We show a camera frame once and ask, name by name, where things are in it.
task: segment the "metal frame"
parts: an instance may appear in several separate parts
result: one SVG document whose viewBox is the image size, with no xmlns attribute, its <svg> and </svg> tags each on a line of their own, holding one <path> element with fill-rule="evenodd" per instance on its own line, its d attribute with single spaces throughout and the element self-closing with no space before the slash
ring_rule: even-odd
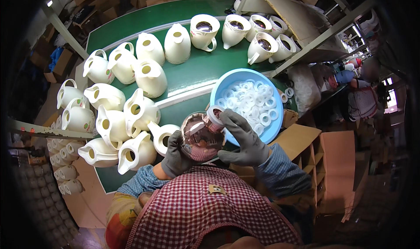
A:
<svg viewBox="0 0 420 249">
<path fill-rule="evenodd" d="M 315 40 L 313 40 L 309 45 L 304 47 L 300 52 L 296 53 L 292 56 L 289 60 L 281 64 L 276 70 L 271 72 L 270 77 L 275 77 L 282 71 L 286 70 L 287 68 L 296 64 L 305 54 L 310 52 L 312 49 L 316 49 L 317 47 L 321 46 L 325 41 L 327 41 L 330 37 L 338 34 L 340 31 L 345 29 L 349 24 L 353 25 L 354 19 L 365 13 L 366 11 L 370 10 L 375 5 L 374 0 L 366 0 L 361 5 L 359 5 L 355 10 L 349 12 L 343 19 L 338 21 L 335 25 L 329 28 L 327 31 L 323 32 L 320 36 L 318 36 Z"/>
</svg>

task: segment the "white ring on table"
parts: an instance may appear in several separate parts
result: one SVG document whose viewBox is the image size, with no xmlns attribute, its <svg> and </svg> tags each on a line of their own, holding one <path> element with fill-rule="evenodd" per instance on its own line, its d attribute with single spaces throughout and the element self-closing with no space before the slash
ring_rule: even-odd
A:
<svg viewBox="0 0 420 249">
<path fill-rule="evenodd" d="M 270 117 L 270 115 L 268 115 L 268 113 L 262 113 L 260 115 L 260 122 L 265 127 L 270 126 L 270 123 L 271 123 L 271 117 Z"/>
<path fill-rule="evenodd" d="M 265 105 L 267 107 L 269 107 L 269 109 L 273 109 L 276 107 L 276 99 L 274 97 L 269 97 L 267 99 L 265 99 Z"/>
<path fill-rule="evenodd" d="M 264 126 L 258 123 L 254 126 L 253 130 L 258 136 L 260 136 L 264 132 Z"/>
<path fill-rule="evenodd" d="M 224 109 L 227 109 L 227 102 L 226 99 L 218 99 L 215 102 L 216 105 L 221 106 Z"/>
<path fill-rule="evenodd" d="M 292 88 L 287 88 L 284 92 L 285 92 L 288 99 L 291 98 L 294 95 L 294 91 L 293 91 Z"/>
<path fill-rule="evenodd" d="M 268 115 L 270 116 L 271 120 L 276 120 L 276 119 L 278 119 L 278 110 L 270 109 L 268 111 Z"/>
<path fill-rule="evenodd" d="M 283 103 L 286 103 L 286 102 L 287 102 L 287 96 L 286 96 L 286 94 L 285 94 L 285 93 L 282 93 L 282 94 L 280 95 L 280 98 L 281 98 L 281 102 L 283 102 Z"/>
</svg>

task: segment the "worker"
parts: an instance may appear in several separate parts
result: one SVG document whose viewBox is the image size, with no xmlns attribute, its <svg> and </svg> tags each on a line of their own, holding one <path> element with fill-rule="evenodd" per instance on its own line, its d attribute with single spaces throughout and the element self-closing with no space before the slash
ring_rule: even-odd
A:
<svg viewBox="0 0 420 249">
<path fill-rule="evenodd" d="M 374 57 L 367 58 L 361 66 L 361 78 L 355 79 L 354 72 L 344 70 L 330 77 L 329 83 L 333 87 L 335 80 L 339 83 L 348 83 L 349 87 L 338 96 L 334 104 L 334 120 L 366 120 L 371 117 L 382 117 L 384 113 L 383 106 L 378 102 L 376 94 L 377 86 L 372 87 L 371 83 L 378 81 L 381 65 Z"/>
<path fill-rule="evenodd" d="M 297 248 L 310 242 L 311 177 L 277 143 L 263 143 L 242 116 L 228 109 L 220 120 L 240 145 L 238 153 L 218 151 L 220 160 L 251 166 L 275 202 L 229 168 L 186 158 L 176 131 L 163 161 L 140 167 L 115 193 L 106 215 L 109 248 Z"/>
</svg>

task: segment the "woman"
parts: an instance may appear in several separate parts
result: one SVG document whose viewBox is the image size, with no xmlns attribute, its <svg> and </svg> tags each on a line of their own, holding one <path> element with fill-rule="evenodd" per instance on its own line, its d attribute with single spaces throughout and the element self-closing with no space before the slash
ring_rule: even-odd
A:
<svg viewBox="0 0 420 249">
<path fill-rule="evenodd" d="M 235 248 L 243 243 L 264 248 L 310 242 L 310 176 L 278 144 L 260 141 L 240 115 L 226 110 L 220 120 L 241 151 L 221 150 L 219 158 L 252 166 L 256 177 L 289 205 L 271 203 L 227 168 L 193 166 L 179 150 L 182 137 L 176 131 L 163 161 L 141 167 L 117 190 L 107 214 L 110 248 Z"/>
</svg>

